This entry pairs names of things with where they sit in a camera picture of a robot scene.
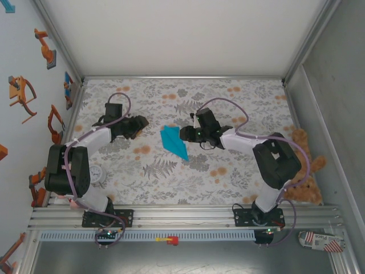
floral tablecloth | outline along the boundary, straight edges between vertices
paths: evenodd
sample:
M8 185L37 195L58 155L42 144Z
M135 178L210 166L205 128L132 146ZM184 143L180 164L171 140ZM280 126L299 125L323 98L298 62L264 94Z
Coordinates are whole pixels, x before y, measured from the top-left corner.
M105 182L94 184L115 204L233 204L251 203L262 179L253 157L236 151L202 150L187 143L189 161L166 151L160 130L164 125L192 125L189 117L214 97L231 99L250 116L244 131L290 137L294 129L281 81L231 79L95 79L87 82L74 138L90 129L105 112L114 92L132 100L131 115L142 115L149 126L135 140L117 138L90 157L107 170ZM115 96L111 102L127 101ZM233 105L209 105L222 126L237 126L244 114Z

metal bracket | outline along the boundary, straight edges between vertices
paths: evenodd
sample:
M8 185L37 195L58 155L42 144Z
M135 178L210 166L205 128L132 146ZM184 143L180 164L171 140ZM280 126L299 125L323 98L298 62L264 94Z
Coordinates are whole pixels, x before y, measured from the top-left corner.
M251 208L247 208L247 209L237 208L237 209L233 210L234 222L235 222L236 227L257 226L258 228L265 227L265 229L266 229L267 227L274 228L274 227L284 227L285 226L283 210L280 208L275 208L272 211L270 211L270 220L263 225L259 225L253 220L251 211L252 211Z
M114 210L115 215L118 216L119 218L121 218L124 222L125 227L132 227L133 225L133 210L132 209L116 209ZM100 224L95 220L95 215L94 214L87 214L87 212L85 212L85 214L83 215L82 218L82 227L84 228L99 228ZM110 226L112 227L121 227L121 223L120 222L115 222L113 225Z

teddy bear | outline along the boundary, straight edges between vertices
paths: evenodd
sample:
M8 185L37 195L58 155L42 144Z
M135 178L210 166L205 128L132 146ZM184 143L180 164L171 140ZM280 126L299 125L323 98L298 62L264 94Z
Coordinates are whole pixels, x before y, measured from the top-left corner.
M322 203L322 195L319 187L317 186L312 174L321 170L327 163L324 156L318 156L312 160L312 156L308 146L308 135L303 129L294 130L291 134L293 141L299 145L307 154L310 162L310 176L308 179L297 187L289 187L284 194L285 199L295 200L298 202L310 202L316 205ZM291 180L290 184L297 183L304 178L307 167L304 156L298 150L295 151L296 156L302 164L301 170L296 174L296 176Z

